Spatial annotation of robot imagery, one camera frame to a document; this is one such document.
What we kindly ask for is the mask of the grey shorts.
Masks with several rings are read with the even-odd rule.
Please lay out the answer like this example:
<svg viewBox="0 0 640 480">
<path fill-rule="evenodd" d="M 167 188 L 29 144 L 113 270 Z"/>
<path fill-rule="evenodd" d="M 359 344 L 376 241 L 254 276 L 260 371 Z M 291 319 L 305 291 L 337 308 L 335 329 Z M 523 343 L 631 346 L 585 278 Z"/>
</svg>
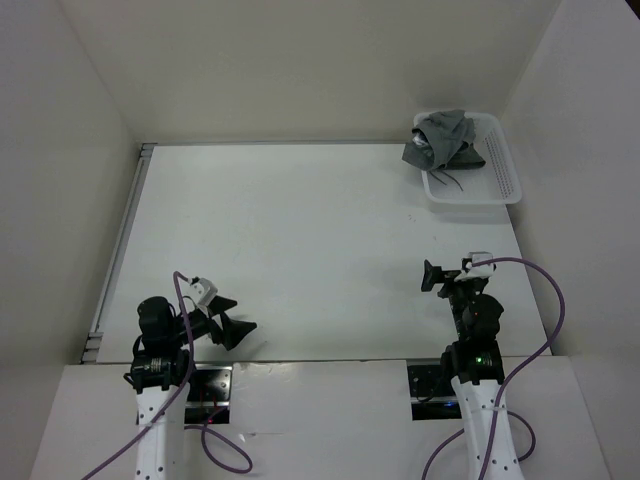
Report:
<svg viewBox="0 0 640 480">
<path fill-rule="evenodd" d="M 486 165 L 474 146 L 475 124 L 464 110 L 431 113 L 413 126 L 411 134 L 401 159 L 422 171 L 476 170 Z"/>
</svg>

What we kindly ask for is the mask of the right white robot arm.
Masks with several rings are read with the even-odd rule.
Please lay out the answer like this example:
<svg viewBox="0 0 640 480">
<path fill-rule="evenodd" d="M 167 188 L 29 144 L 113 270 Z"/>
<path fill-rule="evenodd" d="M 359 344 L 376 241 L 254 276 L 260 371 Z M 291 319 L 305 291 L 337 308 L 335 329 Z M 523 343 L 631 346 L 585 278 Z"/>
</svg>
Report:
<svg viewBox="0 0 640 480">
<path fill-rule="evenodd" d="M 455 397 L 463 420 L 470 479 L 522 479 L 513 442 L 506 398 L 501 392 L 505 373 L 497 343 L 501 303 L 484 293 L 494 268 L 475 268 L 471 254 L 458 270 L 424 262 L 423 292 L 438 286 L 448 301 L 457 340 L 446 347 L 438 370 L 440 385 Z"/>
</svg>

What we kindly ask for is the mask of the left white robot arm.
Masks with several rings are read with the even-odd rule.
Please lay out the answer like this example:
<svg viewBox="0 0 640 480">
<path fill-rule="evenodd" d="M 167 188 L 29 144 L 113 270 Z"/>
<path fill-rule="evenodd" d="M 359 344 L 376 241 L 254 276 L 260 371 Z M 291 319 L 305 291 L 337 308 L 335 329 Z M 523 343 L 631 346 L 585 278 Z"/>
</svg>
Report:
<svg viewBox="0 0 640 480">
<path fill-rule="evenodd" d="M 215 296 L 188 313 L 189 323 L 161 296 L 137 308 L 141 335 L 134 342 L 134 358 L 125 379 L 136 393 L 137 479 L 181 479 L 184 473 L 184 427 L 187 399 L 196 394 L 200 376 L 193 363 L 190 340 L 211 337 L 212 343 L 232 350 L 257 324 L 233 320 L 228 311 L 238 302 Z"/>
</svg>

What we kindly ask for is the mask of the white plastic basket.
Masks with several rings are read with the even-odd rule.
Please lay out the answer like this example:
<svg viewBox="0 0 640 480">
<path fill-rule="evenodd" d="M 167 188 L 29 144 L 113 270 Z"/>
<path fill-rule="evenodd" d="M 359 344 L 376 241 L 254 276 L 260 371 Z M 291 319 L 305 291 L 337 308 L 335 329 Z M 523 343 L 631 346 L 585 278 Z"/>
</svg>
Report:
<svg viewBox="0 0 640 480">
<path fill-rule="evenodd" d="M 499 120 L 469 112 L 474 122 L 474 147 L 485 165 L 479 169 L 422 173 L 426 196 L 444 205 L 512 205 L 522 198 L 521 185 Z"/>
</svg>

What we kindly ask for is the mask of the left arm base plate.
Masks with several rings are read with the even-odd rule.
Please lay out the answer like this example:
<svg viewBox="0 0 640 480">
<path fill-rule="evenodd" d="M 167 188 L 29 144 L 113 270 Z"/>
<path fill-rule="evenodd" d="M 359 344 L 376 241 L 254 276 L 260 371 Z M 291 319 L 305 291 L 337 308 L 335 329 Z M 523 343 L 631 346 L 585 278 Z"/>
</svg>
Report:
<svg viewBox="0 0 640 480">
<path fill-rule="evenodd" d="M 185 405 L 186 425 L 222 425 L 230 420 L 231 365 L 198 365 Z"/>
</svg>

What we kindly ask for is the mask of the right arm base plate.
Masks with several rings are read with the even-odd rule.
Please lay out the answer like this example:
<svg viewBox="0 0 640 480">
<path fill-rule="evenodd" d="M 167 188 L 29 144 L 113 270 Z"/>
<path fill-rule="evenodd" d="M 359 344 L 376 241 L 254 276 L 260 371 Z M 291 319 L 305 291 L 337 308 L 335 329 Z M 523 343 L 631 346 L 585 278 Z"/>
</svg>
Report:
<svg viewBox="0 0 640 480">
<path fill-rule="evenodd" d="M 461 412 L 444 370 L 436 363 L 407 363 L 413 421 L 460 419 Z"/>
</svg>

